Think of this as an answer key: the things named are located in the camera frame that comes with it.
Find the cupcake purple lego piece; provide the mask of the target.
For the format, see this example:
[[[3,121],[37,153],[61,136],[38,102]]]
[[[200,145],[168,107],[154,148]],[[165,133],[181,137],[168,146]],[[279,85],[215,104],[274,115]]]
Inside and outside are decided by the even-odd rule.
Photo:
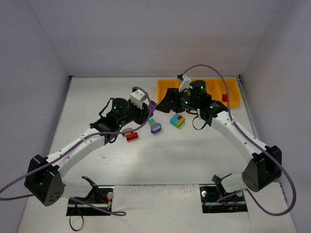
[[[133,130],[132,128],[123,129],[122,130],[122,135],[125,136],[125,135],[128,135],[128,134],[131,134],[132,130]]]

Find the red two-by-four lego brick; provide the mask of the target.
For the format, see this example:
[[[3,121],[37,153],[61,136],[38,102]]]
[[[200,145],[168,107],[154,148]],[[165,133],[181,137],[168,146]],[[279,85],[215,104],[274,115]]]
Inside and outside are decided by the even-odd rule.
[[[137,132],[126,133],[125,137],[126,137],[126,140],[129,142],[129,141],[137,139],[138,138],[138,133]]]

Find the small red lego brick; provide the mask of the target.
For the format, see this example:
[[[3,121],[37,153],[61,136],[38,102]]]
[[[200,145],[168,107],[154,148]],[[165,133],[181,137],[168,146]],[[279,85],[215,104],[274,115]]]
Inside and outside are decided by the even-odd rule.
[[[222,102],[228,102],[228,95],[222,94]]]

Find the multicolor lego block assembly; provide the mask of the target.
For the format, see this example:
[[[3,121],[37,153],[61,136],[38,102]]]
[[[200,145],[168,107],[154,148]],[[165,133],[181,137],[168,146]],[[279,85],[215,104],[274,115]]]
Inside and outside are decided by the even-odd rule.
[[[177,129],[179,129],[184,124],[184,122],[185,122],[185,118],[180,114],[175,114],[170,119],[170,123]]]

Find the purple lego brick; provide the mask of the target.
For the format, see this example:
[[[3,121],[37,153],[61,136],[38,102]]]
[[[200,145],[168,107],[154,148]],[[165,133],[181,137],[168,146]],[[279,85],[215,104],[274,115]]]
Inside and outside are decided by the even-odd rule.
[[[154,102],[154,101],[152,100],[152,101],[151,101],[151,107],[152,107],[152,108],[156,108],[156,106],[157,106],[157,103]]]

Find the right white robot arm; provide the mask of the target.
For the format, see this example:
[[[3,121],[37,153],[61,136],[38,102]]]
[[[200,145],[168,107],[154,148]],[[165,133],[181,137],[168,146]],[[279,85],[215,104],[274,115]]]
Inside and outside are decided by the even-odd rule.
[[[168,88],[156,109],[164,113],[196,111],[205,125],[220,132],[239,151],[247,163],[245,170],[223,178],[214,176],[212,179],[225,192],[244,189],[259,192],[281,176],[282,171],[278,167],[282,162],[281,150],[261,142],[230,117],[228,108],[220,101],[213,100],[206,91],[205,81],[192,81],[184,89]]]

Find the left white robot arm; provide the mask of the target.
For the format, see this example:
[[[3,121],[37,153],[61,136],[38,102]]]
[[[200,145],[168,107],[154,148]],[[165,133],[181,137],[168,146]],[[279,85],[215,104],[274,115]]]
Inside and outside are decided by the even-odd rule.
[[[111,98],[109,103],[111,110],[100,115],[76,140],[48,156],[36,155],[31,159],[24,185],[44,206],[51,206],[63,196],[64,177],[71,168],[93,151],[112,143],[127,124],[144,125],[156,107],[153,101],[146,104],[133,97]]]

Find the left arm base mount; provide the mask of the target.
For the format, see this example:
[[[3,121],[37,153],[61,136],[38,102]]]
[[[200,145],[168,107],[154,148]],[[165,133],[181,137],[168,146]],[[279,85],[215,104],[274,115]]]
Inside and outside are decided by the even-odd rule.
[[[97,194],[88,195],[85,198],[75,197],[86,203],[92,204],[97,208],[112,211],[113,199],[112,186],[99,186]],[[68,200],[66,216],[110,216],[109,213],[104,213],[94,209],[86,204],[82,204],[73,200]]]

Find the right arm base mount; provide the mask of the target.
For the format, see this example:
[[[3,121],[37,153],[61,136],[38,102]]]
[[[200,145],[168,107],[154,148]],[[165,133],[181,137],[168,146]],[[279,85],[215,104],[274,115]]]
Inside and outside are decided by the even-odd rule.
[[[199,186],[199,190],[203,214],[248,212],[245,197],[242,191],[219,201],[221,197],[217,192],[215,185]]]

